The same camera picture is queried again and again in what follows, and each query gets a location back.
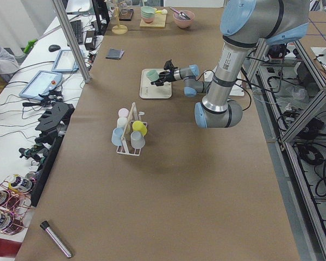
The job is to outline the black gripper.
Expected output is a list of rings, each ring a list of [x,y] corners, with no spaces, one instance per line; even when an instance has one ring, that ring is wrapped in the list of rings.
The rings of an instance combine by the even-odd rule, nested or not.
[[[165,82],[175,81],[174,73],[178,68],[173,65],[172,60],[168,60],[164,64],[164,70],[159,73],[159,79],[151,82],[152,85],[163,86]]]

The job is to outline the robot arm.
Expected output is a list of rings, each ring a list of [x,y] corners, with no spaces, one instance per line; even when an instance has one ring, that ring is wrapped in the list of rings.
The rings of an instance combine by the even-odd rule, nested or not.
[[[259,39],[269,46],[301,39],[308,29],[309,1],[229,1],[221,17],[224,45],[212,81],[199,82],[197,65],[174,67],[170,61],[164,71],[150,76],[151,84],[183,80],[185,95],[204,93],[195,104],[195,121],[200,128],[233,127],[242,119],[241,106],[229,98],[248,52]]]

